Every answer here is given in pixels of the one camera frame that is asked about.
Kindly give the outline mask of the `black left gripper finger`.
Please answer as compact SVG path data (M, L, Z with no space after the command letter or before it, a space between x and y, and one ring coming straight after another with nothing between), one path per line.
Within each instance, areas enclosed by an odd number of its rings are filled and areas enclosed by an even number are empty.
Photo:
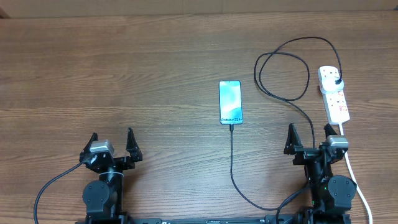
M87 145L83 148L83 150L80 152L80 157L79 161L80 162L86 162L90 157L91 157L91 151L90 147L94 141L98 140L98 135L97 133L93 133L91 135L90 140L88 141Z
M126 150L134 162L142 161L142 152L136 142L132 128L128 128L127 131Z

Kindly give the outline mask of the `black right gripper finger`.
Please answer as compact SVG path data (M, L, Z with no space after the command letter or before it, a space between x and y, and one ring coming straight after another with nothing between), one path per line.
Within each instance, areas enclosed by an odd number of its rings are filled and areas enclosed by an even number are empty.
M331 124L329 124L329 123L327 123L324 126L324 131L325 131L325 136L326 137L331 136L331 135L333 135L333 136L337 135L336 131L332 128Z
M302 150L302 143L293 123L289 124L284 154L296 154Z

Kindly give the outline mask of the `white power extension strip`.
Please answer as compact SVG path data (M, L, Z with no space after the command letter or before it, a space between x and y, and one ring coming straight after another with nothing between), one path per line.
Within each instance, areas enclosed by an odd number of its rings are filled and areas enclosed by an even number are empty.
M336 67L322 66L318 69L317 73L319 86L321 76L335 77L336 80L340 79L340 73ZM343 124L350 120L348 106L346 103L343 89L334 93L322 94L322 97L326 109L328 122L331 125Z

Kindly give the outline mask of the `Samsung Galaxy smartphone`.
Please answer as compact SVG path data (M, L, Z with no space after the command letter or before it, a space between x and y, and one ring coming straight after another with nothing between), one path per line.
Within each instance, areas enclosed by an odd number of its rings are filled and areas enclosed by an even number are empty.
M239 80L219 82L219 103L221 124L243 123L243 103Z

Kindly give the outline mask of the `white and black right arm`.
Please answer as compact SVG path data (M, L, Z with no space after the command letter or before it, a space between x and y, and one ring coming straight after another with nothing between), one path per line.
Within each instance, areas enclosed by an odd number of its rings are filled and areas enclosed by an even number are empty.
M324 142L317 148L304 147L295 126L289 124L284 154L293 155L295 166L304 166L307 183L286 198L269 221L274 223L350 223L346 213L351 210L357 184L347 176L335 175L331 165L342 160L349 143L329 125L325 125ZM282 215L280 211L293 199L309 190L312 206L302 207L293 215Z

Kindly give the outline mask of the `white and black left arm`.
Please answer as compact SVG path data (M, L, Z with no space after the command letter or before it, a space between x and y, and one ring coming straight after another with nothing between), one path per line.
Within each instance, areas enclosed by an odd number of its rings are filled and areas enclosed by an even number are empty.
M107 139L100 141L93 133L79 155L79 163L48 181L38 192L34 203L34 223L38 224L38 205L44 190L56 180L84 165L98 174L83 189L82 199L86 205L85 223L132 223L128 212L123 210L123 187L125 170L135 168L142 160L142 152L135 140L133 130L127 129L126 151L128 156L114 157L114 148Z

